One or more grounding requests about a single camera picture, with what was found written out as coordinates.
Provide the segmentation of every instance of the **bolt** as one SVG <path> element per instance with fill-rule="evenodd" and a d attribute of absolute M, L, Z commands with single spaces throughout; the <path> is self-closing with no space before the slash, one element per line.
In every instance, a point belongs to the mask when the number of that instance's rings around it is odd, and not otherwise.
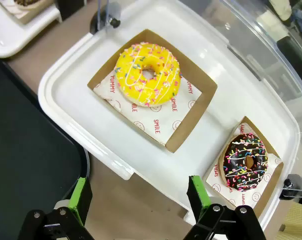
<path fill-rule="evenodd" d="M 240 213 L 245 214 L 247 212 L 247 209 L 245 209 L 244 207 L 240 208 Z"/>
<path fill-rule="evenodd" d="M 219 207 L 219 206 L 214 206 L 214 207 L 213 207 L 213 211 L 219 212 L 219 211 L 220 211 L 220 207 Z"/>
<path fill-rule="evenodd" d="M 64 209 L 62 209 L 61 211 L 60 211 L 60 215 L 65 215 L 67 212 L 66 212 L 66 210 L 64 210 Z"/>

